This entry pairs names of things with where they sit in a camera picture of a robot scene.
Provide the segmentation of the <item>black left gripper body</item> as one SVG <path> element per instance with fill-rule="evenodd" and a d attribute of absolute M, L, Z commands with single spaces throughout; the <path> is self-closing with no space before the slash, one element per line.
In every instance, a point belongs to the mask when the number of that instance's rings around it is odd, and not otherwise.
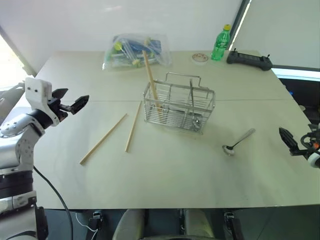
<path fill-rule="evenodd" d="M 52 121 L 53 123 L 60 123 L 65 120 L 69 113 L 75 115 L 72 107 L 70 105 L 61 104 L 61 100 L 59 98 L 53 97 L 48 100 L 48 107 L 53 113 Z"/>

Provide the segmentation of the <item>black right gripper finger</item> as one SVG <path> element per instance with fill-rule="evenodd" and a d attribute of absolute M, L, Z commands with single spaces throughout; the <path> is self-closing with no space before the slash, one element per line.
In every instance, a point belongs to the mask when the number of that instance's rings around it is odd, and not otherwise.
<path fill-rule="evenodd" d="M 285 128 L 280 127 L 279 135 L 281 140 L 289 148 L 289 152 L 292 156 L 297 156 L 299 154 L 298 143 L 294 140 L 293 135 Z"/>

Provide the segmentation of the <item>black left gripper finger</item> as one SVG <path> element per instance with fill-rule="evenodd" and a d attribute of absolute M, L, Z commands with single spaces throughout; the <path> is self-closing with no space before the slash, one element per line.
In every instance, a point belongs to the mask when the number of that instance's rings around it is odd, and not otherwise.
<path fill-rule="evenodd" d="M 81 109 L 83 109 L 86 104 L 89 101 L 90 96 L 89 95 L 83 95 L 79 97 L 71 106 L 70 106 L 70 112 L 75 115 L 77 114 Z"/>
<path fill-rule="evenodd" d="M 52 97 L 55 99 L 62 99 L 68 90 L 68 88 L 58 88 L 52 92 Z"/>

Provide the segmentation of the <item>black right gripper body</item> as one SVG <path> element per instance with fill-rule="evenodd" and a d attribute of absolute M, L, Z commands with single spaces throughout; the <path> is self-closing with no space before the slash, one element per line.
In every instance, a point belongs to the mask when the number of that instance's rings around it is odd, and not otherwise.
<path fill-rule="evenodd" d="M 300 138 L 300 143 L 305 147 L 304 155 L 309 157 L 311 154 L 320 154 L 320 134 L 307 133 Z"/>

